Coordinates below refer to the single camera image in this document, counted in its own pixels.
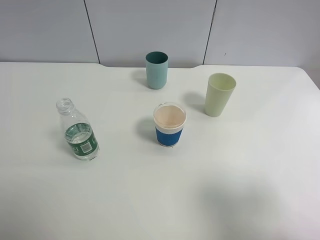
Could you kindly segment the teal plastic cup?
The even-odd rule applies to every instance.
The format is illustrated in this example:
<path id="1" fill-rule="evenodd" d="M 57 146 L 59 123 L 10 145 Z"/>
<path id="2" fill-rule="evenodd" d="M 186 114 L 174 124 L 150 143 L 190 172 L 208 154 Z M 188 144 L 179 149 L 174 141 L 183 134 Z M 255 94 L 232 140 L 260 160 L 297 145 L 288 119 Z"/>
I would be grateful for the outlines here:
<path id="1" fill-rule="evenodd" d="M 159 90 L 167 83 L 169 57 L 161 51 L 153 51 L 145 56 L 146 81 L 150 88 Z"/>

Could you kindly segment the pale green plastic cup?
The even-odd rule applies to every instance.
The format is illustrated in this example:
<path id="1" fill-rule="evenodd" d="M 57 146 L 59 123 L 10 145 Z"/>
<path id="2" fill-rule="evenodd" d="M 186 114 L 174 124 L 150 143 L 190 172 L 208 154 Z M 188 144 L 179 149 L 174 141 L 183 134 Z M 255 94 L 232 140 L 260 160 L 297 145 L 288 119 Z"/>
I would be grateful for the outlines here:
<path id="1" fill-rule="evenodd" d="M 225 73 L 214 73 L 208 78 L 204 111 L 210 117 L 219 117 L 230 99 L 237 83 Z"/>

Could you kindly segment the clear plastic water bottle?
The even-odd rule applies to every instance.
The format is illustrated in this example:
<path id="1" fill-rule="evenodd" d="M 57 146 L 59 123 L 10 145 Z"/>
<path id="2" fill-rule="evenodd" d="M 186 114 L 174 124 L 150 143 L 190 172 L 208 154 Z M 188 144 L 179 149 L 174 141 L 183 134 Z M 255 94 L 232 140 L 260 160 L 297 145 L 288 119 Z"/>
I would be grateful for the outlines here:
<path id="1" fill-rule="evenodd" d="M 82 161 L 94 159 L 100 148 L 87 117 L 66 97 L 56 102 L 56 108 L 64 139 L 73 154 Z"/>

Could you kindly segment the blue sleeved paper cup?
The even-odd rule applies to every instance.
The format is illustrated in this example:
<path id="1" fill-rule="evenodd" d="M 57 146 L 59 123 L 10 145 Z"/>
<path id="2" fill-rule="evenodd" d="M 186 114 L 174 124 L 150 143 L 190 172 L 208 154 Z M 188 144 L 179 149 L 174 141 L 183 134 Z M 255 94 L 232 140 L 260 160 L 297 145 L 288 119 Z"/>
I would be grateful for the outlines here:
<path id="1" fill-rule="evenodd" d="M 187 119 L 186 111 L 177 103 L 165 102 L 153 111 L 156 138 L 164 147 L 175 146 L 180 139 Z"/>

